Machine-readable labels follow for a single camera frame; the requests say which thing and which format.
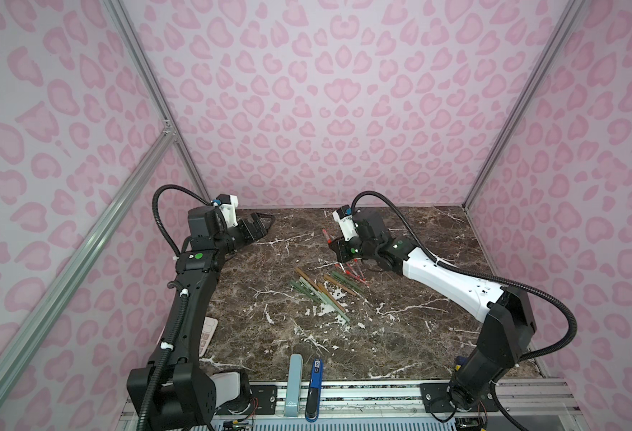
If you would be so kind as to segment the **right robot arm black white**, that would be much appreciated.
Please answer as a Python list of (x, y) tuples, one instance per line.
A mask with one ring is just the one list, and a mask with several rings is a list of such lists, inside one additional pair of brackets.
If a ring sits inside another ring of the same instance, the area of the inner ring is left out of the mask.
[(460, 362), (443, 397), (455, 409), (469, 411), (476, 406), (490, 384), (498, 382), (527, 353), (536, 323), (526, 291), (486, 276), (460, 274), (453, 266), (446, 269), (405, 237), (381, 244), (339, 237), (328, 247), (341, 263), (374, 260), (384, 270), (430, 287), (481, 323), (474, 350)]

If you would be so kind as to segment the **red pen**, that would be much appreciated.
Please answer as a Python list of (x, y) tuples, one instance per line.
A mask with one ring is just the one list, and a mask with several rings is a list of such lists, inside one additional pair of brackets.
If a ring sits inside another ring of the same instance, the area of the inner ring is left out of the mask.
[(323, 228), (321, 230), (321, 232), (323, 233), (324, 237), (326, 238), (328, 244), (331, 244), (333, 242), (333, 237), (328, 233), (328, 231), (325, 228)]
[(357, 282), (368, 285), (368, 281), (361, 274), (358, 274), (353, 268), (349, 268), (347, 274)]

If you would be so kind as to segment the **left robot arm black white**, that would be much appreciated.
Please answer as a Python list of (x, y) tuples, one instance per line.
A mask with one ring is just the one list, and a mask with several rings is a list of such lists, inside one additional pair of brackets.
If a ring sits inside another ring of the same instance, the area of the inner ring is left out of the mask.
[(188, 213), (189, 235), (176, 261), (175, 293), (163, 333), (145, 366), (132, 370), (127, 392), (139, 430), (211, 427), (222, 407), (243, 411), (251, 405), (249, 377), (242, 371), (208, 375), (200, 365), (206, 312), (226, 260), (264, 238), (273, 215), (253, 213), (227, 224), (220, 208)]

